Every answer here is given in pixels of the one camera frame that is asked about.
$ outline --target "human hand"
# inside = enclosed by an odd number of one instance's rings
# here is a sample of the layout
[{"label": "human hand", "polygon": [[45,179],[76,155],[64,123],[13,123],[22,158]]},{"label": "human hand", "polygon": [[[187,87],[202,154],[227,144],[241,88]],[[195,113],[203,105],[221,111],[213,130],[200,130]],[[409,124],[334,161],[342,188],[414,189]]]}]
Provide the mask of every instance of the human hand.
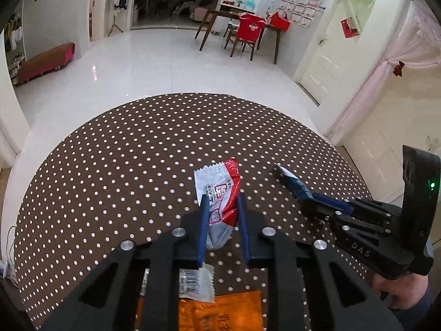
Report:
[{"label": "human hand", "polygon": [[387,280],[375,274],[372,281],[373,291],[380,296],[382,291],[393,295],[392,309],[408,310],[423,298],[429,285],[429,278],[423,275],[407,274],[396,280]]}]

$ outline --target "pink curtain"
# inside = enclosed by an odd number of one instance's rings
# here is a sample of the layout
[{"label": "pink curtain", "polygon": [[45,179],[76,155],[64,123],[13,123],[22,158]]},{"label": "pink curtain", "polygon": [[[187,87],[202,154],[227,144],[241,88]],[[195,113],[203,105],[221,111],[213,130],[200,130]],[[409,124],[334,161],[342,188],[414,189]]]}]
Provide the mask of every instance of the pink curtain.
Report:
[{"label": "pink curtain", "polygon": [[413,1],[402,29],[392,38],[383,60],[331,127],[328,137],[332,144],[348,137],[360,125],[378,101],[386,79],[400,61],[405,64],[404,74],[406,68],[431,68],[441,64],[441,26]]}]

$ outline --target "polka dot tablecloth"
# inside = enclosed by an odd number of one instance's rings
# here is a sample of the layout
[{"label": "polka dot tablecloth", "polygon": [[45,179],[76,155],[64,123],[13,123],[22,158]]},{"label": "polka dot tablecloth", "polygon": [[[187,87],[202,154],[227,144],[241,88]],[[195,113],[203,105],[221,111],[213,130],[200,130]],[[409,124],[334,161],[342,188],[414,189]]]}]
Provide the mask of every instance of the polka dot tablecloth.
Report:
[{"label": "polka dot tablecloth", "polygon": [[[307,220],[273,175],[274,162],[313,191],[368,197],[364,183],[315,133],[273,109],[228,95],[170,94],[117,107],[69,135],[29,185],[18,216],[15,266],[36,327],[85,275],[126,239],[155,240],[197,209],[193,171],[235,157],[248,207],[270,226],[312,243],[334,237]],[[339,251],[364,277],[365,267]],[[262,291],[264,269],[243,264],[239,233],[207,252],[218,295]],[[308,327],[307,308],[305,327]]]}]

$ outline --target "wooden chair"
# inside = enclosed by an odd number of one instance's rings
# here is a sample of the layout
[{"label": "wooden chair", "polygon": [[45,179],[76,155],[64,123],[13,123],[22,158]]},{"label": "wooden chair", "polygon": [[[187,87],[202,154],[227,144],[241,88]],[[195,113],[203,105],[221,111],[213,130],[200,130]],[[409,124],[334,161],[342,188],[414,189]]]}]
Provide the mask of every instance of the wooden chair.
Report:
[{"label": "wooden chair", "polygon": [[265,27],[265,21],[259,16],[250,14],[240,16],[239,21],[240,24],[237,30],[230,29],[224,49],[227,48],[229,42],[232,42],[233,49],[230,57],[233,57],[237,44],[242,42],[242,52],[245,50],[246,45],[251,47],[250,61],[252,61],[257,40],[259,39],[262,29]]},{"label": "wooden chair", "polygon": [[227,35],[228,31],[230,31],[230,30],[237,30],[238,28],[239,28],[239,25],[236,24],[235,22],[233,22],[233,20],[230,20],[230,22],[228,23],[228,27],[225,30],[223,38],[225,38],[225,36]]}]

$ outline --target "metal screw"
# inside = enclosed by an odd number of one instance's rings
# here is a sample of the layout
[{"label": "metal screw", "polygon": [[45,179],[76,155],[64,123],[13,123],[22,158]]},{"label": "metal screw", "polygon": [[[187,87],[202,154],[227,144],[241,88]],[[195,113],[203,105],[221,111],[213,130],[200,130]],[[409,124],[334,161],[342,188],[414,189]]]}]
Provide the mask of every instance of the metal screw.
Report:
[{"label": "metal screw", "polygon": [[270,226],[267,226],[262,229],[262,234],[265,236],[274,236],[276,234],[276,230]]},{"label": "metal screw", "polygon": [[314,247],[318,250],[325,250],[328,247],[328,244],[324,240],[316,240],[314,242]]},{"label": "metal screw", "polygon": [[185,229],[184,228],[175,228],[171,231],[171,234],[173,234],[173,236],[176,236],[177,238],[180,238],[185,235]]},{"label": "metal screw", "polygon": [[123,249],[125,252],[127,252],[127,251],[133,249],[135,244],[133,244],[133,241],[131,241],[131,240],[124,240],[120,246],[121,246],[121,249]]}]

